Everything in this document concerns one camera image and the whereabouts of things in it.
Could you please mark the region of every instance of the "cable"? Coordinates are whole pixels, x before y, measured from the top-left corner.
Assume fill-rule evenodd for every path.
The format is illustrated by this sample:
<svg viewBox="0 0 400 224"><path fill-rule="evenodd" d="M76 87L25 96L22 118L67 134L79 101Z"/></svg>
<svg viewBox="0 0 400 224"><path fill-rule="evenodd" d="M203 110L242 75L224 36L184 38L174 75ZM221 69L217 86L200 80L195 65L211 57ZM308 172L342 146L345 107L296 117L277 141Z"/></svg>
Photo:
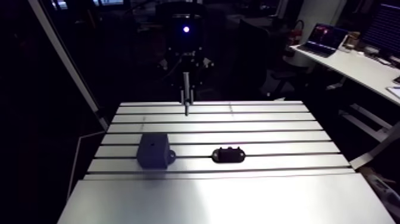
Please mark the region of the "cable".
<svg viewBox="0 0 400 224"><path fill-rule="evenodd" d="M71 170L71 176L70 176L70 183L68 184L67 201L68 201L68 199L69 199L70 196L71 196L72 182L73 182L73 180L74 180L76 161L77 161L77 159L78 159L78 154L79 154L79 148L80 148L80 142L81 142L81 140L84 139L84 138L92 137L92 136L99 135L99 134L102 134L102 133L105 133L105 131L102 130L102 131L100 131L100 132L91 133L91 134L88 134L88 135L84 135L84 136L79 137L78 143L77 143L77 145L76 145L76 150L75 150L74 163L72 164L72 170Z"/></svg>

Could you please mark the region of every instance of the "black plastic part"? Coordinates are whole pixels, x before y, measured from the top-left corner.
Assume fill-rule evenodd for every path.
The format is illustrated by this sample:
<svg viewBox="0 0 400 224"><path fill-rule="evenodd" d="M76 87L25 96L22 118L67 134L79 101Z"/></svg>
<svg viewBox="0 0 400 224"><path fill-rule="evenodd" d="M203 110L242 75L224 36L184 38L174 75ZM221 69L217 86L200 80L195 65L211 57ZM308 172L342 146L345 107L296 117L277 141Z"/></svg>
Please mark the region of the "black plastic part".
<svg viewBox="0 0 400 224"><path fill-rule="evenodd" d="M214 150L211 155L215 163L241 163L245 160L246 154L238 148L219 148Z"/></svg>
<svg viewBox="0 0 400 224"><path fill-rule="evenodd" d="M176 155L170 150L167 134L146 133L142 135L136 157L144 169L166 169Z"/></svg>

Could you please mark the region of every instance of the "table leg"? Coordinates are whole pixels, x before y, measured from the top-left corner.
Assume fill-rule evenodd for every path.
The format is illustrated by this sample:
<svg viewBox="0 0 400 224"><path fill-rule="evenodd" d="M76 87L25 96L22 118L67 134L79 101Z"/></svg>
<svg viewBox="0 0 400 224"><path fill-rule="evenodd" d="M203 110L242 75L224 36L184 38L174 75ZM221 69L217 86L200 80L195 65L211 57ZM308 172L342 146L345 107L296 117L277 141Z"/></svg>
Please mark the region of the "table leg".
<svg viewBox="0 0 400 224"><path fill-rule="evenodd" d="M387 133L387 137L373 150L353 159L350 161L350 165L353 169L360 168L361 166L372 161L375 156L385 150L392 142L400 138L400 122L397 122Z"/></svg>

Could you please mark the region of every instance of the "white pillar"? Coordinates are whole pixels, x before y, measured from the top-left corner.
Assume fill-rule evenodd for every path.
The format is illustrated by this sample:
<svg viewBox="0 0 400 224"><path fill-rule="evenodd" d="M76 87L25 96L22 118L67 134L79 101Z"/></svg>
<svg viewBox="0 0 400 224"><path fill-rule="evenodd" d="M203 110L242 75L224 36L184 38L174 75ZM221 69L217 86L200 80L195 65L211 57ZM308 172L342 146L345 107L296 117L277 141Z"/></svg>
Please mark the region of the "white pillar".
<svg viewBox="0 0 400 224"><path fill-rule="evenodd" d="M298 20L304 21L303 36L300 43L307 41L316 23L334 26L338 21L347 0L304 0ZM294 66L309 67L314 63L300 53L285 60Z"/></svg>

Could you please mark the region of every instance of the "metal post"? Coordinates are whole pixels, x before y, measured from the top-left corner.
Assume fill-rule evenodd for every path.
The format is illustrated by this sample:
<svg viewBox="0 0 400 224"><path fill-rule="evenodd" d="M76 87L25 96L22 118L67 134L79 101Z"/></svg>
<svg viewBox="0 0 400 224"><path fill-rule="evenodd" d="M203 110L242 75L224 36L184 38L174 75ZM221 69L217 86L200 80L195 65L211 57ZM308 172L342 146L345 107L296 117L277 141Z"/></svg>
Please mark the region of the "metal post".
<svg viewBox="0 0 400 224"><path fill-rule="evenodd" d="M184 72L183 73L183 87L185 91L185 115L189 115L189 101L190 101L190 82L189 82L189 73Z"/></svg>
<svg viewBox="0 0 400 224"><path fill-rule="evenodd" d="M71 61L69 55L65 51L63 47L63 43L58 38L56 31L54 30L51 22L47 18L43 7L40 5L39 0L28 0L32 10L35 12L37 19L39 20L40 24L43 27L43 30L47 34L51 44L53 45L55 51L57 52L58 56L60 57L62 63L66 67L67 71L69 72L71 78L74 80L76 86L78 87L80 93L83 95L84 99L86 100L87 104L89 104L90 109L93 111L95 116L97 117L100 125L103 127L104 130L108 129L108 123L103 117L99 117L97 112L99 108L97 106L96 101L94 100L92 94L87 89L85 83L79 76L77 69L75 68L73 62Z"/></svg>

